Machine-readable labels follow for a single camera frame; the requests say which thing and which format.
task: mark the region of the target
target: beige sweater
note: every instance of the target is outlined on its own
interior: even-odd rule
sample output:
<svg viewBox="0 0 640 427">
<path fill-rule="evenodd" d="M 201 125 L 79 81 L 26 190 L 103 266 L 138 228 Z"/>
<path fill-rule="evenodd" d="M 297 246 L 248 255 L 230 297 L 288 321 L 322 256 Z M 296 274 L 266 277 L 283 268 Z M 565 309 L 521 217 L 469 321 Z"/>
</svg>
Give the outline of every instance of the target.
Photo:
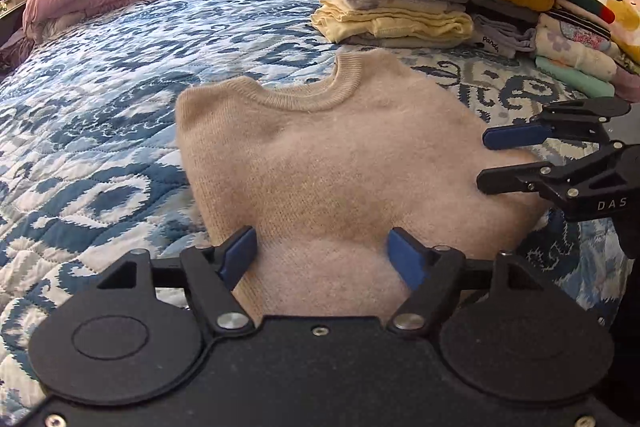
<svg viewBox="0 0 640 427">
<path fill-rule="evenodd" d="M 176 115 L 212 243 L 257 230 L 258 259 L 236 289 L 255 318 L 388 317 L 408 295 L 386 257 L 392 227 L 490 259 L 545 208 L 533 194 L 481 194 L 482 169 L 533 156 L 485 149 L 478 117 L 382 50 L 338 54 L 331 77 L 305 86 L 192 87 Z"/>
</svg>

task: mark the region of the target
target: metal screw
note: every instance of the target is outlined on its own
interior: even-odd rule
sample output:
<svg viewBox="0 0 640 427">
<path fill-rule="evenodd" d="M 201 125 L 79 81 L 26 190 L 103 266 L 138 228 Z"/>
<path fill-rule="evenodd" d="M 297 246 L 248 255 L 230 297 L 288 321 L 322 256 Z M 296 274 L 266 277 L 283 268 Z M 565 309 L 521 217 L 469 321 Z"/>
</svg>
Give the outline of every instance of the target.
<svg viewBox="0 0 640 427">
<path fill-rule="evenodd" d="M 134 248 L 133 250 L 129 250 L 127 253 L 132 255 L 144 255 L 145 253 L 149 253 L 146 248 Z"/>
<path fill-rule="evenodd" d="M 249 317 L 238 312 L 223 313 L 216 322 L 225 330 L 239 330 L 249 323 Z"/>
<path fill-rule="evenodd" d="M 403 313 L 394 318 L 394 326 L 399 330 L 419 330 L 424 326 L 424 317 L 415 313 Z"/>
<path fill-rule="evenodd" d="M 311 330 L 316 337 L 324 337 L 329 334 L 329 328 L 325 326 L 317 326 Z"/>
<path fill-rule="evenodd" d="M 596 427 L 596 419 L 593 416 L 581 416 L 574 427 Z"/>
<path fill-rule="evenodd" d="M 59 414 L 50 414 L 44 420 L 45 427 L 66 427 L 66 421 Z"/>
</svg>

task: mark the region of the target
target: bed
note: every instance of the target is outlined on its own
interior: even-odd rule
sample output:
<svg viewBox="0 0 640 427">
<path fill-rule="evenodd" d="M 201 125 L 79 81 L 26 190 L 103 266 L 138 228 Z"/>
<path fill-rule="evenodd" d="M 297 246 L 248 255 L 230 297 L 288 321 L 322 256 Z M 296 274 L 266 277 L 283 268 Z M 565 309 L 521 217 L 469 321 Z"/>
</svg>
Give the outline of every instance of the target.
<svg viewBox="0 0 640 427">
<path fill-rule="evenodd" d="M 309 25 L 318 0 L 153 0 L 68 29 L 0 85 L 0 418 L 42 399 L 26 348 L 34 328 L 132 248 L 170 257 L 207 234 L 175 144 L 188 86 L 249 74 L 314 82 L 340 46 Z M 359 46 L 342 46 L 359 49 Z M 472 48 L 394 50 L 491 125 L 580 96 L 534 68 Z M 551 141 L 554 163 L 592 152 Z M 631 263 L 607 219 L 551 211 L 518 253 L 600 322 L 612 322 Z M 164 291 L 176 305 L 184 296 Z"/>
</svg>

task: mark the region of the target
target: blue and white quilt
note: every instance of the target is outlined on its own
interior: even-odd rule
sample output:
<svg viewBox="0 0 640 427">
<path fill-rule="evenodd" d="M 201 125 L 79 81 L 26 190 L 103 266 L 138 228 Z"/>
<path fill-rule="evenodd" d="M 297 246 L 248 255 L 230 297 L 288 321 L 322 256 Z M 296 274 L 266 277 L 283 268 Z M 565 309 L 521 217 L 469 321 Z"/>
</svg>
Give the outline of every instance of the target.
<svg viewBox="0 0 640 427">
<path fill-rule="evenodd" d="M 317 6 L 140 2 L 69 29 L 0 85 L 0 419 L 15 423 L 43 398 L 26 348 L 53 309 L 127 250 L 175 256 L 207 244 L 175 144 L 175 99 L 238 74 L 267 86 L 326 76 L 338 46 L 309 25 Z M 394 53 L 489 124 L 578 96 L 529 60 Z M 536 151 L 561 163 L 593 148 L 551 140 Z M 551 212 L 519 253 L 612 321 L 631 264 L 610 221 L 568 225 Z"/>
</svg>

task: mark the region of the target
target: sweater collar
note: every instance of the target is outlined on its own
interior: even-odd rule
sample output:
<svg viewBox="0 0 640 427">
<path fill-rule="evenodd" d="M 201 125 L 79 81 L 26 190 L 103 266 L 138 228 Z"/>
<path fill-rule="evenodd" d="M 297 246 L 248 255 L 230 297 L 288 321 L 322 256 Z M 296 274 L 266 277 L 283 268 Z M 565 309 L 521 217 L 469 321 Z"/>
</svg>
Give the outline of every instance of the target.
<svg viewBox="0 0 640 427">
<path fill-rule="evenodd" d="M 260 105 L 285 111 L 315 112 L 331 109 L 347 100 L 362 79 L 362 54 L 340 53 L 334 73 L 319 82 L 301 86 L 266 89 L 248 77 L 236 78 L 228 85 Z"/>
</svg>

